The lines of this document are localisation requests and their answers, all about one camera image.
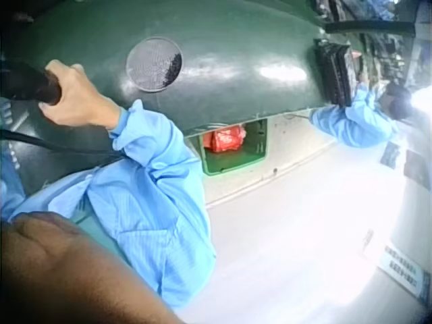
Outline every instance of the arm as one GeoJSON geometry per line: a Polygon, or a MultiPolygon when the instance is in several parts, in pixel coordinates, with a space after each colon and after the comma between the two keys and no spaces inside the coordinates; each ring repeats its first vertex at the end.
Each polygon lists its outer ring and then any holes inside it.
{"type": "MultiPolygon", "coordinates": [[[[361,83],[357,88],[353,105],[363,105],[367,99],[367,84],[369,83],[367,73],[362,73],[360,75],[360,81],[361,83]]],[[[345,114],[347,110],[348,108],[342,109],[338,105],[322,107],[313,111],[309,119],[315,127],[329,135],[332,135],[337,138],[337,140],[350,146],[358,146],[357,141],[353,139],[353,136],[351,136],[350,133],[353,130],[358,133],[361,129],[360,126],[357,126],[356,120],[351,120],[345,114]]]]}
{"type": "Polygon", "coordinates": [[[120,109],[95,90],[82,67],[71,72],[58,64],[50,70],[65,98],[42,105],[43,113],[57,124],[106,127],[114,149],[129,156],[100,169],[87,195],[133,268],[171,306],[183,305],[215,263],[199,159],[164,115],[145,111],[141,101],[120,109]]]}
{"type": "Polygon", "coordinates": [[[182,323],[135,271],[55,213],[1,224],[2,323],[182,323]]]}
{"type": "Polygon", "coordinates": [[[359,84],[356,96],[345,110],[346,117],[370,134],[389,136],[391,125],[375,111],[375,94],[369,91],[366,84],[359,84]]]}

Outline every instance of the black device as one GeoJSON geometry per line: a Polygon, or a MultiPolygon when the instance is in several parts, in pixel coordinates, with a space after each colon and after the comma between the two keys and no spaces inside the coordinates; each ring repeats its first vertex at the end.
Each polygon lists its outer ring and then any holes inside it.
{"type": "Polygon", "coordinates": [[[37,100],[56,105],[61,98],[57,77],[19,61],[1,61],[0,95],[11,100],[37,100]]]}
{"type": "Polygon", "coordinates": [[[317,40],[316,54],[328,99],[340,107],[351,106],[357,84],[351,46],[317,40]]]}

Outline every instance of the bright light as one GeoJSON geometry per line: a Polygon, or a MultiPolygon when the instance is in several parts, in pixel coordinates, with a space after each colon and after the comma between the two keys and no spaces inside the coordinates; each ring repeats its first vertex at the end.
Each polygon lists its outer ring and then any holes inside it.
{"type": "Polygon", "coordinates": [[[428,113],[432,117],[432,86],[414,92],[411,104],[413,107],[428,113]]]}
{"type": "Polygon", "coordinates": [[[306,72],[295,66],[286,66],[284,64],[273,64],[258,69],[259,74],[265,78],[279,82],[299,82],[305,81],[306,72]]]}
{"type": "Polygon", "coordinates": [[[182,72],[183,76],[191,78],[208,78],[210,80],[228,80],[238,74],[238,71],[231,66],[205,66],[188,67],[182,72]]]}
{"type": "Polygon", "coordinates": [[[127,76],[119,78],[119,86],[125,97],[133,96],[138,90],[136,85],[127,76]]]}

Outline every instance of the blue sleeve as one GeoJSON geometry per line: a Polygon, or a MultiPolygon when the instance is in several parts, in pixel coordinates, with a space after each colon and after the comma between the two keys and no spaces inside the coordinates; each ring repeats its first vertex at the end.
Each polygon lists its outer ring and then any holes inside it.
{"type": "Polygon", "coordinates": [[[215,264],[200,160],[164,115],[135,101],[110,131],[124,159],[101,169],[88,196],[108,234],[171,307],[184,306],[215,264]]]}
{"type": "Polygon", "coordinates": [[[390,137],[392,127],[387,120],[375,111],[374,105],[375,94],[368,91],[365,84],[360,84],[351,107],[345,109],[346,117],[369,134],[390,137]]]}
{"type": "Polygon", "coordinates": [[[26,195],[21,185],[20,177],[15,170],[14,162],[10,155],[10,150],[6,142],[0,142],[1,145],[1,218],[9,219],[15,209],[25,200],[26,195]]]}
{"type": "Polygon", "coordinates": [[[369,147],[388,139],[392,125],[374,109],[375,95],[360,84],[351,107],[318,108],[310,115],[310,122],[338,141],[353,147],[369,147]]]}

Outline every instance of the skin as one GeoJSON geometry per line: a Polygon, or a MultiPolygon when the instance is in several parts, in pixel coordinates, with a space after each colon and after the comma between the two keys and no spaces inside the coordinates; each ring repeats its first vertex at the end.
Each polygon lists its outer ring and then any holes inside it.
{"type": "MultiPolygon", "coordinates": [[[[114,128],[119,107],[100,95],[80,65],[52,61],[63,91],[41,105],[59,125],[114,128]]],[[[1,224],[2,323],[152,323],[181,321],[123,262],[55,213],[23,213],[1,224]]]]}

